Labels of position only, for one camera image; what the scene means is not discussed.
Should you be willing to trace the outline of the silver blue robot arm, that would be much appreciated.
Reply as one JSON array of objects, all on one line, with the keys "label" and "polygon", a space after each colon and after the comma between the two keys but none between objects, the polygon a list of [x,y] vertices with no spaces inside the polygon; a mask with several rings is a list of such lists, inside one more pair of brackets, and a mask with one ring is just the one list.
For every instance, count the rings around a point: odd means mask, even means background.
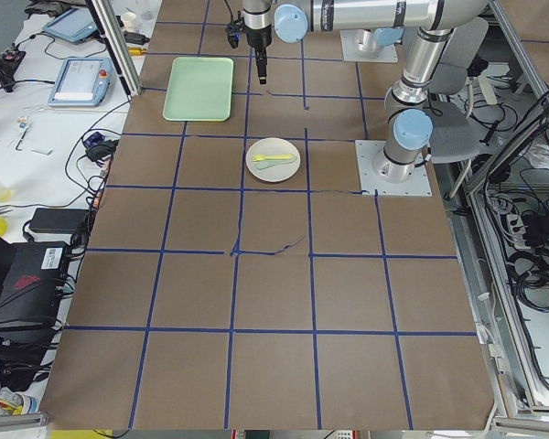
[{"label": "silver blue robot arm", "polygon": [[389,115],[383,150],[372,160],[376,175],[402,183],[413,173],[415,161],[429,142],[433,125],[422,107],[454,31],[477,17],[483,1],[245,1],[226,26],[236,48],[245,36],[256,58],[258,79],[266,83],[267,47],[273,36],[287,43],[308,32],[413,27],[411,51],[400,79],[387,91]]},{"label": "silver blue robot arm", "polygon": [[359,29],[356,34],[355,42],[360,53],[372,55],[399,42],[403,33],[404,30],[401,27]]}]

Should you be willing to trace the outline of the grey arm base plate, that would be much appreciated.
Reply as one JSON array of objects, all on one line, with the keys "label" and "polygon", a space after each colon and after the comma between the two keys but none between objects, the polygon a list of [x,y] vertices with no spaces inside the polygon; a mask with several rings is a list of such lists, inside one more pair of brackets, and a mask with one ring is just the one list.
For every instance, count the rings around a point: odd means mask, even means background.
[{"label": "grey arm base plate", "polygon": [[370,196],[431,197],[423,157],[409,165],[396,165],[384,154],[384,141],[357,140],[355,151],[361,192]]},{"label": "grey arm base plate", "polygon": [[344,61],[396,63],[395,45],[402,39],[402,28],[342,30],[340,41]]}]

